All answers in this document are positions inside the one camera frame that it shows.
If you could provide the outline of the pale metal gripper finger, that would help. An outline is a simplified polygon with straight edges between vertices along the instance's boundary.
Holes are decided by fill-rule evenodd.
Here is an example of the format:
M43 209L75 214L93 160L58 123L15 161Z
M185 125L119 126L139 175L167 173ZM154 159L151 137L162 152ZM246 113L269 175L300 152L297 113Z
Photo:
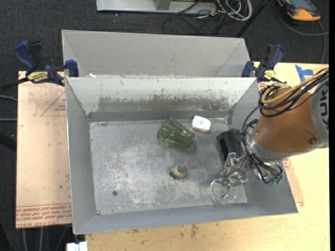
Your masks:
M223 176L229 176L235 171L235 161L236 152L228 153L223 165Z
M222 184L230 187L234 187L240 184L244 184L248 182L248 179L245 176L241 175L233 175L222 178Z

